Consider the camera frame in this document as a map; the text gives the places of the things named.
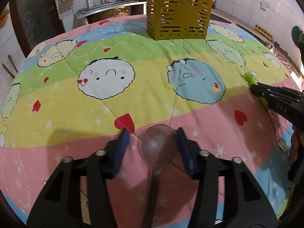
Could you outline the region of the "person's right hand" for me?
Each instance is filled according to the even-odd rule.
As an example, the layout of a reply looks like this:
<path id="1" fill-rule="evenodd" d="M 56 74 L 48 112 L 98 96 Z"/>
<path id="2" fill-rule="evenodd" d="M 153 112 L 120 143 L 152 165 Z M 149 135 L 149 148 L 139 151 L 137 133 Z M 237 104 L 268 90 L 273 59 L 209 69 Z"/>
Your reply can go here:
<path id="1" fill-rule="evenodd" d="M 304 144 L 304 133 L 296 126 L 292 125 L 293 134 L 291 137 L 291 147 L 289 150 L 289 163 L 294 163 L 298 158 L 298 150 Z"/>

